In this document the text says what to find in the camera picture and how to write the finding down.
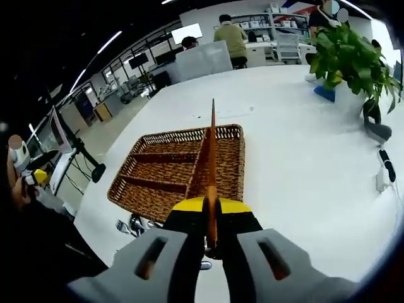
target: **fork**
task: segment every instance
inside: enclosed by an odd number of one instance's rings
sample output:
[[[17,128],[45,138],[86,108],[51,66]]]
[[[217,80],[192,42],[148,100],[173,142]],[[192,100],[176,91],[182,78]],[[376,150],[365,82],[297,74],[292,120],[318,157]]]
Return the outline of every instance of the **fork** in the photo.
[[[131,234],[131,235],[134,236],[134,237],[137,237],[137,236],[138,236],[137,233],[136,233],[136,232],[133,232],[133,231],[129,228],[129,226],[128,226],[126,223],[124,223],[123,221],[118,220],[118,221],[116,222],[115,226],[116,226],[116,229],[119,230],[120,232],[122,232],[123,234]]]

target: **cable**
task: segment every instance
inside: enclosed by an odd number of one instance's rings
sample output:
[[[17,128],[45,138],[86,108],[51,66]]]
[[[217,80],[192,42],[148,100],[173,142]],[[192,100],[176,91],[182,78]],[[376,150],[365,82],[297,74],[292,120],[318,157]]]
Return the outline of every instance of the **cable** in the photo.
[[[86,174],[86,173],[84,173],[83,171],[81,171],[81,169],[79,168],[79,167],[77,167],[75,164],[71,164],[73,167],[75,167],[78,171],[80,171],[81,172],[81,174],[88,180],[88,181],[90,181],[90,179],[89,179],[89,176]]]
[[[66,177],[68,178],[69,182],[71,183],[71,185],[77,189],[82,195],[84,195],[83,191],[81,191],[80,187],[78,187],[78,185],[72,180],[70,179],[70,177],[66,174]]]
[[[86,159],[86,157],[84,157],[83,156],[83,158],[84,158],[84,163],[86,164],[86,166],[87,166],[87,169],[90,171],[90,172],[92,172],[92,170],[88,167],[88,164],[87,164],[87,159]]]
[[[86,177],[87,180],[91,181],[90,175],[88,175],[87,173],[83,172],[83,170],[81,169],[81,167],[80,167],[79,163],[77,162],[77,159],[76,159],[76,158],[74,158],[74,161],[76,162],[77,166],[75,166],[73,163],[72,163],[72,165],[73,165],[74,167],[76,167],[76,168]]]

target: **black stand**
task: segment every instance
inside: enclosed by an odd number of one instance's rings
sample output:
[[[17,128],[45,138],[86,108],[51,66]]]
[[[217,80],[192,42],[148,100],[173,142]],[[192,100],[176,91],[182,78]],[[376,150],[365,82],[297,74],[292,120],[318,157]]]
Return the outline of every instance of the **black stand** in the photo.
[[[50,100],[52,103],[54,103],[48,89],[46,89],[45,92],[47,93],[48,100]],[[66,133],[66,136],[67,136],[68,140],[70,142],[72,142],[73,148],[75,148],[77,150],[77,154],[82,153],[83,156],[94,166],[94,169],[93,169],[93,171],[91,173],[91,178],[92,178],[92,181],[94,183],[97,183],[101,179],[103,173],[105,172],[105,169],[106,169],[105,164],[98,163],[89,154],[89,152],[86,150],[86,148],[84,146],[83,140],[81,140],[80,138],[77,138],[74,135],[74,133],[72,132],[70,127],[64,121],[62,115],[60,115],[59,111],[56,109],[56,105],[54,105],[54,108],[55,108],[57,118],[59,119],[59,122],[61,123],[61,126],[62,126],[64,132]]]
[[[154,94],[155,94],[155,89],[153,88],[153,85],[152,85],[152,83],[150,82],[150,79],[149,79],[149,77],[148,77],[148,75],[147,75],[147,73],[146,73],[145,68],[143,67],[143,64],[140,64],[140,65],[138,66],[138,68],[139,68],[140,74],[141,74],[143,77],[145,77],[145,79],[146,79],[146,82],[147,82],[146,86],[150,86],[150,88],[151,88],[151,91],[149,92],[149,96],[150,96],[150,97],[154,96]]]

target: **yellow shirt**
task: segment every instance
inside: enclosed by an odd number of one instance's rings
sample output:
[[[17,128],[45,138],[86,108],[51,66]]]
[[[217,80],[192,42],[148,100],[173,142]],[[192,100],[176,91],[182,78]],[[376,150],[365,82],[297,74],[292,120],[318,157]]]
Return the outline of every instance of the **yellow shirt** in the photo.
[[[246,45],[243,40],[248,39],[241,27],[231,23],[223,23],[215,31],[213,41],[225,40],[231,58],[247,57]]]

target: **wicker basket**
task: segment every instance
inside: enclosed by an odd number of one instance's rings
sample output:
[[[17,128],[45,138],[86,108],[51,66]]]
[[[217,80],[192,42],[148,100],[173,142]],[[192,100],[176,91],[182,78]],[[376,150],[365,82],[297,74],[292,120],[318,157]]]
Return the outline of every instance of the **wicker basket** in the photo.
[[[133,146],[108,198],[120,207],[164,223],[184,199],[205,196],[210,128],[148,134]],[[244,136],[239,125],[216,127],[217,193],[242,201]]]

